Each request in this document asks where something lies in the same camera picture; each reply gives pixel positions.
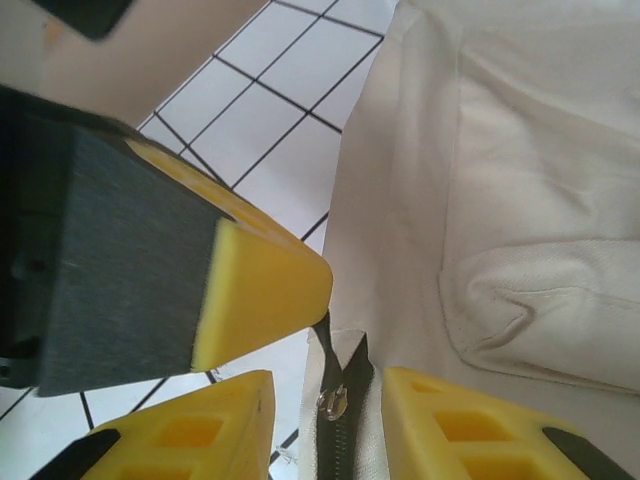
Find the floor tile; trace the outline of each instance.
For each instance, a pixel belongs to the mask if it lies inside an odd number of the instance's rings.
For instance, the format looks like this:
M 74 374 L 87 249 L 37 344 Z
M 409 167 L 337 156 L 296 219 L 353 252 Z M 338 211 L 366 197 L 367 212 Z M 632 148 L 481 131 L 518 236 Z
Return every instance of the floor tile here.
M 262 80 L 310 108 L 377 41 L 373 35 L 320 20 L 266 71 Z
M 204 373 L 188 373 L 171 377 L 144 403 L 142 408 L 158 405 L 209 385 L 211 385 L 211 382 Z
M 24 392 L 25 389 L 16 390 L 13 388 L 0 387 L 0 416 L 4 415 L 4 413 L 18 401 Z
M 169 130 L 164 123 L 158 120 L 157 117 L 149 120 L 149 122 L 140 129 L 140 133 L 145 137 L 149 137 L 150 139 L 161 143 L 172 152 L 178 153 L 184 148 L 184 145 L 178 137 L 171 133 L 171 130 Z
M 316 231 L 313 232 L 311 236 L 309 236 L 309 238 L 307 238 L 307 240 L 304 243 L 306 243 L 309 247 L 315 250 L 316 253 L 319 253 L 320 255 L 322 255 L 322 248 L 324 247 L 324 235 L 326 232 L 327 232 L 327 221 L 325 220 L 316 229 Z
M 236 191 L 301 237 L 329 210 L 339 147 L 340 135 L 307 117 Z
M 273 480 L 298 479 L 298 441 L 280 451 L 280 457 L 269 467 Z
M 213 60 L 159 113 L 178 135 L 190 142 L 249 83 L 243 75 Z
M 314 112 L 333 123 L 336 127 L 343 128 L 345 123 L 347 123 L 349 115 L 351 115 L 356 101 L 360 97 L 362 87 L 367 79 L 376 53 L 377 50 L 371 52 L 369 56 L 314 109 Z
M 192 146 L 233 184 L 302 115 L 267 89 L 253 85 Z
M 171 95 L 169 95 L 167 98 L 164 99 L 164 101 L 158 105 L 156 107 L 156 111 L 162 109 L 162 107 L 164 107 L 167 103 L 169 103 L 171 100 L 173 100 L 173 98 L 180 93 L 187 85 L 189 85 L 189 83 L 191 83 L 191 80 L 193 80 L 196 75 L 198 75 L 207 65 L 209 65 L 211 62 L 213 61 L 213 56 L 207 58 L 207 60 L 200 65 L 195 72 L 193 72 L 191 75 L 189 75 L 189 77 L 180 84 L 180 86 L 178 88 L 176 88 Z
M 285 3 L 306 8 L 316 13 L 323 13 L 334 0 L 284 0 Z
M 272 3 L 220 53 L 220 57 L 258 76 L 316 18 Z
M 276 419 L 272 451 L 298 428 L 308 350 L 307 335 L 306 329 L 294 333 L 218 369 L 222 379 L 252 370 L 270 370 L 273 373 Z
M 0 422 L 0 478 L 30 478 L 88 431 L 77 393 L 51 398 L 30 393 Z
M 387 33 L 395 1 L 392 0 L 340 0 L 327 16 L 373 30 L 381 34 Z
M 85 392 L 93 424 L 102 425 L 128 414 L 156 383 L 158 380 L 147 380 Z

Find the yellow plastic part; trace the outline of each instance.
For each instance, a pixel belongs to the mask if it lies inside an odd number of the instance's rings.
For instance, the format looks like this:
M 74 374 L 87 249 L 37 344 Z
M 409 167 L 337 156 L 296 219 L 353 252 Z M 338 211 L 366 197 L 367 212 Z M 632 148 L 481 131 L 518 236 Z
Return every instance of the yellow plastic part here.
M 588 480 L 542 432 L 575 428 L 413 370 L 385 370 L 382 420 L 392 480 Z
M 255 371 L 142 410 L 93 432 L 121 438 L 83 480 L 264 480 L 275 400 Z
M 218 223 L 192 370 L 204 371 L 319 322 L 327 262 L 265 213 L 181 160 L 128 140 L 142 159 L 233 217 Z

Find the zipper pull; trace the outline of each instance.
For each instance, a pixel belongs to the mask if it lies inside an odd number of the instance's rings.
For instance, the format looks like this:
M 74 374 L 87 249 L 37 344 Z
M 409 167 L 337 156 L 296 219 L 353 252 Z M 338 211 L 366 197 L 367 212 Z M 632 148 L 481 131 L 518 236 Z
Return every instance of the zipper pull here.
M 344 385 L 340 385 L 333 392 L 327 393 L 323 391 L 318 397 L 316 405 L 327 420 L 335 422 L 347 411 L 347 406 L 349 405 L 347 388 Z
M 339 419 L 347 410 L 347 388 L 338 356 L 331 343 L 331 317 L 329 312 L 313 326 L 324 352 L 324 373 L 320 385 L 320 396 L 316 405 L 318 411 L 330 422 Z

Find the metal zipper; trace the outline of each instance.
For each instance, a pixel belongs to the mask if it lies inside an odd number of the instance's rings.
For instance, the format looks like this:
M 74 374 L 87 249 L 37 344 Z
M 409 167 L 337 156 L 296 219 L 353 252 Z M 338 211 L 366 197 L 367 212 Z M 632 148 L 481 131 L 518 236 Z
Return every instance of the metal zipper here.
M 314 330 L 325 353 L 316 418 L 317 479 L 352 480 L 360 414 L 373 380 L 367 337 L 342 370 L 331 344 L 328 314 Z

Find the white tile floor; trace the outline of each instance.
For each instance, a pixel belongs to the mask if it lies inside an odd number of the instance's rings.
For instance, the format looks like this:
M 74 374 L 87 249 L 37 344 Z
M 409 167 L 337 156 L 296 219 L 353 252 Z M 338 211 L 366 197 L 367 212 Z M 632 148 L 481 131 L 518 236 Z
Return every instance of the white tile floor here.
M 219 175 L 320 252 L 342 127 L 394 4 L 272 0 L 141 131 Z M 255 369 L 273 371 L 276 386 L 270 475 L 293 480 L 306 338 L 298 332 L 208 375 L 49 399 L 0 388 L 0 480 L 29 478 L 93 425 Z

